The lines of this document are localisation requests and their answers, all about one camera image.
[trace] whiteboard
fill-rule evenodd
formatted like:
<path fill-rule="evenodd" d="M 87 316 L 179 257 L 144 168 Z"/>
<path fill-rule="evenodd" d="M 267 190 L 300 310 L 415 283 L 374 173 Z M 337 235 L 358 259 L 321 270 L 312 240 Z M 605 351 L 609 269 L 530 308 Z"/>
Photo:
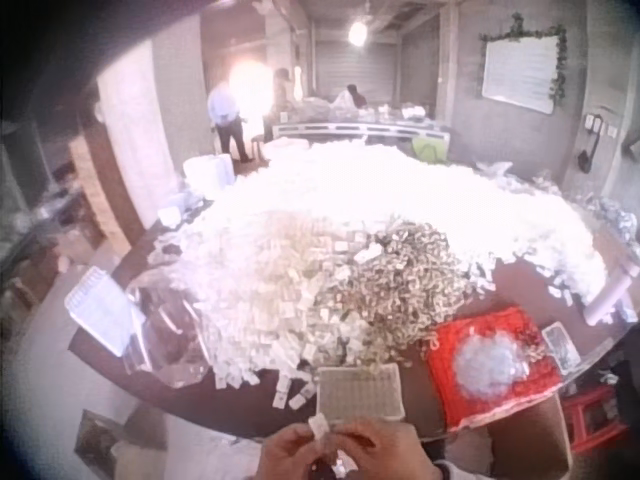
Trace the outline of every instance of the whiteboard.
<path fill-rule="evenodd" d="M 487 43 L 482 96 L 551 114 L 558 37 Z"/>

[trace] table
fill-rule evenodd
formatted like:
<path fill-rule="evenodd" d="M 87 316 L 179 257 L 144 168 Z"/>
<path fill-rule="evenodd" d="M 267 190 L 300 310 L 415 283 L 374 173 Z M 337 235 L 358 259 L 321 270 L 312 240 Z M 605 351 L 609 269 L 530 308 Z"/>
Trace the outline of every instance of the table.
<path fill-rule="evenodd" d="M 116 268 L 113 276 L 121 286 L 126 286 L 146 269 L 147 255 L 153 250 L 153 241 L 162 231 L 160 225 L 153 226 Z M 547 291 L 548 280 L 523 260 L 508 265 L 498 263 L 493 277 L 497 293 L 465 305 L 459 312 L 460 316 L 518 304 L 540 329 L 560 320 L 583 358 L 585 368 L 593 365 L 630 327 L 619 318 L 611 325 L 588 326 L 582 317 L 581 307 L 577 304 L 568 307 L 563 300 L 552 297 Z M 211 371 L 199 384 L 172 389 L 146 372 L 128 375 L 122 360 L 81 328 L 71 340 L 69 350 L 131 395 L 167 413 L 231 435 L 266 437 L 292 422 L 306 421 L 315 413 L 315 399 L 298 411 L 288 407 L 284 410 L 272 408 L 277 382 L 275 371 L 260 372 L 259 385 L 244 383 L 238 390 L 231 387 L 216 390 Z M 407 357 L 413 365 L 409 368 L 400 367 L 407 421 L 415 425 L 422 438 L 440 437 L 444 433 L 444 415 L 428 369 L 422 364 L 417 351 L 407 352 Z M 290 398 L 300 388 L 302 382 L 294 382 Z"/>

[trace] red stool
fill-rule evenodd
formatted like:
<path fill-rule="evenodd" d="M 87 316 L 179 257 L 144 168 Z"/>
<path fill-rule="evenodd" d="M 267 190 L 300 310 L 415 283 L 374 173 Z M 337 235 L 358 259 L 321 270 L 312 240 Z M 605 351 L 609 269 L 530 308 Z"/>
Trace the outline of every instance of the red stool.
<path fill-rule="evenodd" d="M 606 426 L 589 432 L 586 424 L 585 411 L 596 404 L 615 398 L 615 390 L 609 385 L 602 385 L 595 390 L 582 395 L 576 395 L 562 401 L 562 410 L 565 418 L 573 425 L 573 440 L 571 441 L 571 451 L 581 453 L 591 450 L 605 442 L 618 437 L 626 429 L 618 417 L 611 420 Z"/>

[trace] floor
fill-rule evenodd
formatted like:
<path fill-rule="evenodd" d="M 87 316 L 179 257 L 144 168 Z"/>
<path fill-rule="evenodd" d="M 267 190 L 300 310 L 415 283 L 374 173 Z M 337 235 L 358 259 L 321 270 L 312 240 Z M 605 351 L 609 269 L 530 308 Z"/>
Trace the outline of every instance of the floor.
<path fill-rule="evenodd" d="M 93 263 L 110 271 L 117 261 L 103 245 Z M 82 272 L 72 267 L 58 276 L 2 365 L 5 433 L 34 473 L 46 479 L 97 478 L 73 453 L 83 409 L 124 424 L 139 406 L 67 351 L 77 326 L 63 302 Z M 161 415 L 168 446 L 165 479 L 243 479 L 255 472 L 260 452 L 256 443 Z"/>

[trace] artificial vine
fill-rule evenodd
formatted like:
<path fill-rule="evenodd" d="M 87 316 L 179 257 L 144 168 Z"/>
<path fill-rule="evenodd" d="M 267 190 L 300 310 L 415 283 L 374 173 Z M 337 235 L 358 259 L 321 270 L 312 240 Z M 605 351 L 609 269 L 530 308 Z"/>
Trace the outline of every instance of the artificial vine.
<path fill-rule="evenodd" d="M 567 66 L 567 29 L 564 25 L 558 24 L 547 28 L 546 30 L 525 30 L 524 18 L 516 12 L 512 16 L 513 25 L 507 33 L 501 33 L 499 35 L 480 35 L 480 41 L 482 42 L 482 62 L 480 65 L 480 82 L 479 89 L 480 95 L 482 95 L 482 84 L 484 83 L 484 66 L 487 60 L 487 44 L 489 42 L 496 42 L 498 40 L 510 40 L 514 42 L 520 41 L 521 38 L 543 38 L 543 37 L 558 37 L 556 44 L 557 49 L 557 62 L 556 62 L 556 78 L 551 82 L 549 89 L 549 98 L 553 100 L 554 105 L 558 105 L 564 98 L 564 84 L 566 77 L 564 71 Z"/>

